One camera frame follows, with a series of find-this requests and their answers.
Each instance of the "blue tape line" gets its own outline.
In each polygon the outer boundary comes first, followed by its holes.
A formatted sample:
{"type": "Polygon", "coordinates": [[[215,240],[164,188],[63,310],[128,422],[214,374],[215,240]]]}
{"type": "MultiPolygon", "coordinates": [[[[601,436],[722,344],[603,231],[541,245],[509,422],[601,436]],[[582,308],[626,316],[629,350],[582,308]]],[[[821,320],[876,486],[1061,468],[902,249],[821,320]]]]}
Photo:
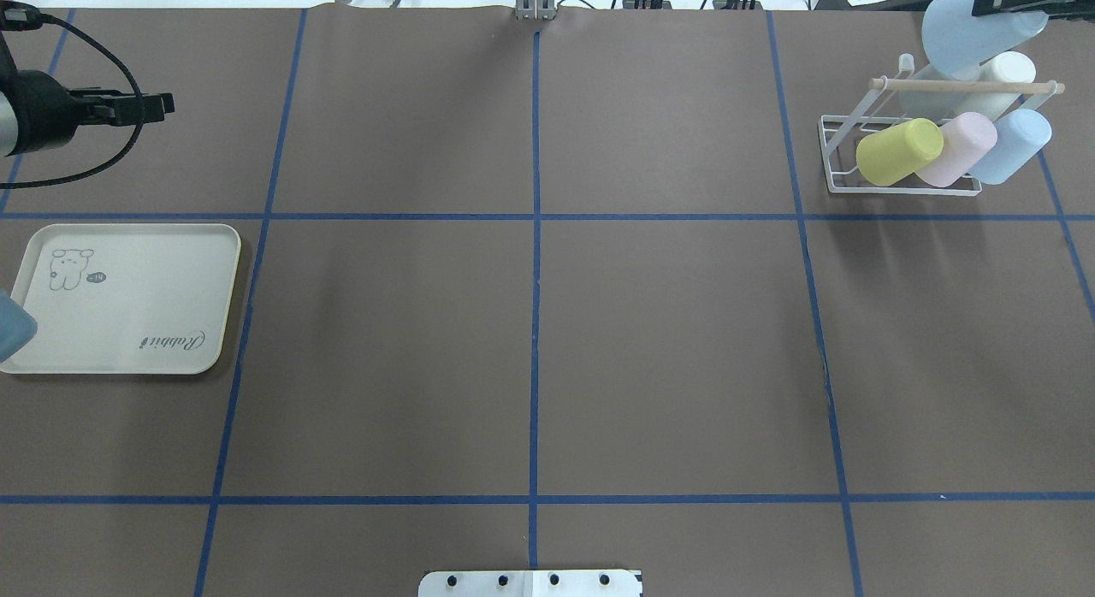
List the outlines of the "blue tape line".
{"type": "Polygon", "coordinates": [[[262,213],[4,213],[5,219],[55,220],[261,220],[262,213]]]}
{"type": "MultiPolygon", "coordinates": [[[[262,220],[263,213],[0,213],[5,219],[72,219],[72,220],[262,220]]],[[[805,214],[807,221],[973,221],[973,222],[1046,222],[1060,219],[1057,215],[826,215],[805,214]]],[[[1095,221],[1095,215],[1065,215],[1068,221],[1095,221]]],[[[272,213],[276,221],[533,221],[535,215],[525,213],[272,213]]],[[[791,214],[607,214],[543,213],[541,221],[794,221],[791,214]]]]}
{"type": "Polygon", "coordinates": [[[295,221],[530,221],[532,215],[507,213],[274,213],[274,220],[295,221]]]}
{"type": "MultiPolygon", "coordinates": [[[[69,24],[76,20],[76,10],[70,9],[68,15],[65,16],[65,21],[69,24]]],[[[61,51],[65,50],[65,42],[68,41],[68,28],[61,28],[61,36],[57,38],[57,47],[54,48],[54,57],[49,59],[49,68],[46,69],[46,74],[51,76],[57,71],[57,65],[61,61],[61,51]]],[[[19,176],[19,169],[23,167],[23,156],[15,156],[15,161],[11,165],[11,171],[8,172],[8,182],[15,182],[16,176],[19,176]]],[[[4,190],[0,193],[0,214],[3,214],[3,209],[8,207],[8,199],[11,198],[11,188],[4,190]]]]}
{"type": "Polygon", "coordinates": [[[528,505],[525,495],[457,496],[222,496],[222,505],[528,505]]]}
{"type": "Polygon", "coordinates": [[[532,338],[529,375],[529,569],[539,566],[540,493],[540,31],[532,35],[532,338]]]}
{"type": "Polygon", "coordinates": [[[987,503],[993,501],[1095,501],[1095,492],[915,492],[852,494],[852,503],[987,503]]]}
{"type": "Polygon", "coordinates": [[[832,441],[832,457],[837,468],[837,483],[840,487],[841,510],[844,516],[844,538],[848,542],[848,559],[852,572],[852,587],[856,597],[863,597],[863,579],[860,574],[860,554],[855,544],[855,527],[852,523],[852,506],[848,500],[848,479],[844,474],[844,454],[840,445],[840,427],[837,424],[837,402],[832,395],[832,378],[829,371],[829,355],[825,345],[825,329],[821,328],[821,310],[818,306],[817,286],[814,282],[814,263],[810,261],[809,243],[806,234],[806,218],[803,213],[803,197],[798,186],[798,169],[791,140],[791,119],[787,115],[787,99],[783,90],[783,74],[780,70],[780,49],[775,39],[775,20],[771,11],[768,19],[768,38],[772,49],[772,68],[775,72],[775,92],[780,102],[780,120],[783,124],[783,145],[787,152],[787,169],[791,172],[791,191],[795,198],[795,214],[798,217],[798,241],[803,251],[803,266],[806,268],[806,286],[810,296],[810,313],[814,315],[814,336],[821,355],[825,374],[825,393],[829,401],[829,437],[832,441]]]}
{"type": "Polygon", "coordinates": [[[840,503],[838,494],[543,494],[543,505],[711,505],[840,503]]]}
{"type": "Polygon", "coordinates": [[[1056,221],[1054,215],[803,215],[808,221],[1056,221]]]}
{"type": "MultiPolygon", "coordinates": [[[[840,494],[541,494],[538,505],[787,505],[842,503],[840,494]]],[[[898,492],[849,494],[850,503],[991,503],[1037,501],[1095,501],[1091,491],[1046,492],[898,492]]],[[[0,495],[0,505],[210,505],[211,496],[185,495],[0,495]]],[[[221,496],[218,505],[233,506],[428,506],[528,505],[522,494],[469,495],[318,495],[221,496]]]]}
{"type": "Polygon", "coordinates": [[[266,213],[263,219],[263,228],[258,236],[258,245],[255,248],[255,264],[251,272],[251,287],[247,289],[246,310],[243,315],[243,331],[240,333],[240,347],[235,355],[235,371],[232,376],[232,390],[228,397],[228,411],[224,414],[224,429],[220,438],[220,451],[217,456],[217,472],[214,477],[212,502],[209,505],[209,516],[206,520],[205,538],[201,542],[201,556],[198,561],[197,579],[194,583],[194,597],[201,597],[205,592],[205,578],[209,569],[209,553],[212,549],[212,538],[217,527],[217,509],[219,506],[220,493],[224,483],[224,464],[228,461],[228,449],[232,440],[232,425],[235,420],[235,410],[240,399],[240,381],[243,378],[243,356],[246,353],[247,341],[251,335],[251,323],[254,317],[255,289],[258,286],[258,276],[263,266],[263,257],[266,252],[266,239],[269,233],[270,211],[274,207],[274,196],[277,191],[277,176],[281,164],[281,151],[285,147],[285,134],[289,126],[289,110],[292,107],[292,93],[297,80],[297,68],[300,66],[300,48],[304,41],[304,25],[308,22],[308,10],[300,10],[300,22],[297,25],[297,44],[292,50],[292,65],[289,68],[289,83],[285,92],[285,105],[281,108],[281,125],[278,129],[277,148],[274,151],[274,163],[270,168],[270,181],[266,194],[266,213]]]}
{"type": "Polygon", "coordinates": [[[691,214],[691,213],[652,213],[652,214],[545,214],[545,221],[793,221],[795,215],[781,214],[691,214]]]}
{"type": "Polygon", "coordinates": [[[1069,229],[1069,221],[1064,216],[1061,198],[1057,195],[1057,184],[1053,182],[1053,174],[1049,171],[1049,162],[1046,161],[1046,152],[1042,150],[1038,151],[1038,163],[1041,164],[1041,173],[1046,176],[1046,187],[1049,188],[1049,196],[1053,200],[1053,209],[1057,210],[1056,220],[1061,223],[1064,243],[1069,246],[1069,256],[1072,257],[1072,267],[1076,271],[1080,291],[1084,295],[1084,301],[1087,303],[1087,314],[1091,317],[1092,323],[1095,323],[1095,300],[1092,300],[1092,290],[1087,284],[1087,275],[1084,274],[1084,266],[1080,262],[1080,251],[1076,251],[1076,243],[1072,239],[1072,230],[1069,229]]]}
{"type": "Polygon", "coordinates": [[[0,505],[208,505],[209,496],[0,495],[0,505]]]}

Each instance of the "wooden rod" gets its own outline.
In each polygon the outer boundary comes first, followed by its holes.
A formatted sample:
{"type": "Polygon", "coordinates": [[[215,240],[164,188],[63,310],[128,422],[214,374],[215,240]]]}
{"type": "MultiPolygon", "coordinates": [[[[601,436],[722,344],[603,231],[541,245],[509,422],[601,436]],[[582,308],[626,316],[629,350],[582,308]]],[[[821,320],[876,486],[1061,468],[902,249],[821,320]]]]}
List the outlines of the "wooden rod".
{"type": "Polygon", "coordinates": [[[948,80],[871,80],[872,90],[911,91],[911,92],[983,92],[983,93],[1019,93],[1019,94],[1061,94],[1064,84],[1031,83],[1011,84],[1006,82],[952,82],[948,80]]]}

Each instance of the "metal bracket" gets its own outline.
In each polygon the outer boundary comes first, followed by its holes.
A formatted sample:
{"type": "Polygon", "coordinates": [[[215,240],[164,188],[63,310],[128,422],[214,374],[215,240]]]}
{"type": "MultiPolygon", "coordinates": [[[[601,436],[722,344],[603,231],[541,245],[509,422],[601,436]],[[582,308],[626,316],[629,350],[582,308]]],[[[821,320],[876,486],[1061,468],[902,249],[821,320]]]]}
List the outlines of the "metal bracket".
{"type": "Polygon", "coordinates": [[[555,20],[555,0],[517,0],[518,20],[555,20]]]}
{"type": "Polygon", "coordinates": [[[434,572],[418,597],[643,597],[643,573],[633,570],[434,572]]]}

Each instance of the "grid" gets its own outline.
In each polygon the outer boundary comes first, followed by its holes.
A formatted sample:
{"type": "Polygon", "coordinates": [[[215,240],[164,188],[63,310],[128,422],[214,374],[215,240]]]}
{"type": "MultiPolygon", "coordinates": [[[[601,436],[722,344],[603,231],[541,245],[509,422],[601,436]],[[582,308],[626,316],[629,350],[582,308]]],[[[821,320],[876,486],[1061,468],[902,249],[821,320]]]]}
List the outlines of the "grid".
{"type": "MultiPolygon", "coordinates": [[[[70,10],[68,21],[74,18],[76,10],[70,10]]],[[[844,537],[848,549],[849,569],[852,586],[857,597],[864,595],[860,573],[860,554],[856,546],[856,533],[853,523],[853,503],[946,503],[946,502],[1024,502],[1024,501],[1095,501],[1095,492],[909,492],[909,493],[855,493],[850,492],[844,471],[843,452],[841,448],[840,428],[837,404],[833,398],[832,379],[829,371],[823,328],[823,313],[819,307],[817,286],[814,276],[814,264],[810,257],[807,237],[808,222],[825,221],[1057,221],[1068,245],[1076,282],[1086,302],[1088,313],[1095,322],[1095,302],[1093,302],[1090,285],[1083,265],[1072,238],[1070,223],[1095,220],[1095,215],[1065,215],[1058,196],[1049,163],[1039,153],[1040,169],[1051,196],[1054,215],[853,215],[853,214],[807,214],[804,210],[799,191],[799,177],[795,162],[795,151],[792,143],[792,129],[788,118],[784,81],[781,73],[779,45],[776,41],[775,21],[766,13],[769,44],[771,48],[772,67],[775,74],[775,89],[781,113],[781,125],[785,145],[789,183],[794,198],[794,214],[548,214],[541,210],[540,197],[540,47],[541,32],[533,33],[531,43],[531,141],[532,168],[531,183],[533,197],[532,214],[308,214],[308,213],[275,213],[274,202],[277,195],[278,173],[286,133],[289,127],[290,110],[293,101],[293,90],[300,62],[301,48],[304,39],[308,11],[302,10],[298,23],[296,46],[292,54],[289,80],[286,87],[285,102],[281,111],[277,147],[270,169],[269,184],[265,202],[265,210],[256,213],[223,213],[223,214],[81,214],[81,213],[8,213],[4,210],[10,192],[0,196],[0,219],[73,219],[73,220],[199,220],[199,219],[237,219],[261,221],[260,239],[255,249],[254,264],[251,272],[251,285],[247,291],[242,332],[237,353],[235,369],[231,383],[228,410],[224,415],[217,468],[212,492],[209,496],[111,496],[111,495],[0,495],[0,505],[189,505],[208,507],[205,538],[203,540],[200,562],[195,579],[194,594],[204,594],[209,559],[214,548],[217,527],[217,516],[220,506],[323,506],[323,505],[359,505],[359,506],[419,506],[419,505],[509,505],[525,506],[528,509],[528,562],[531,569],[539,566],[538,528],[539,507],[549,505],[665,505],[665,504],[830,504],[840,505],[844,537]],[[527,495],[441,495],[441,496],[232,496],[223,495],[222,486],[224,469],[232,438],[240,397],[240,383],[244,374],[244,357],[254,317],[254,297],[263,267],[269,227],[273,221],[293,220],[422,220],[422,221],[525,221],[532,230],[532,288],[531,288],[531,335],[530,356],[531,371],[529,374],[529,474],[527,495]],[[825,370],[823,383],[828,402],[829,435],[834,460],[833,470],[837,477],[837,493],[818,494],[673,494],[673,495],[557,495],[541,494],[539,487],[539,340],[540,340],[540,301],[541,301],[541,233],[544,222],[553,221],[712,221],[712,222],[756,222],[756,221],[795,221],[802,251],[804,277],[809,296],[810,313],[817,349],[821,356],[825,370]]],[[[54,53],[49,71],[55,70],[66,44],[67,33],[62,33],[54,53]]],[[[21,164],[16,159],[11,170],[9,182],[15,180],[21,164]]]]}

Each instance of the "blue object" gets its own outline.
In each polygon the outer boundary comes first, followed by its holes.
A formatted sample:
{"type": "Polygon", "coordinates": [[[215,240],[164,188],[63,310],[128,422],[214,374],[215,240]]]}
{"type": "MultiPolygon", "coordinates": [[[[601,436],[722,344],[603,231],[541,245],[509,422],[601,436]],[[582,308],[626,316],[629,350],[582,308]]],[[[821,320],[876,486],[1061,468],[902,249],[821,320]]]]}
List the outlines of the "blue object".
{"type": "Polygon", "coordinates": [[[984,184],[1003,184],[1052,136],[1053,129],[1041,114],[1022,107],[1013,111],[996,120],[996,146],[969,169],[969,175],[984,184]]]}
{"type": "Polygon", "coordinates": [[[1041,33],[1044,11],[993,13],[975,18],[973,0],[934,0],[924,12],[924,54],[940,73],[960,79],[963,71],[1007,51],[1041,33]]]}
{"type": "Polygon", "coordinates": [[[38,322],[0,289],[0,361],[8,359],[38,332],[38,322]]]}

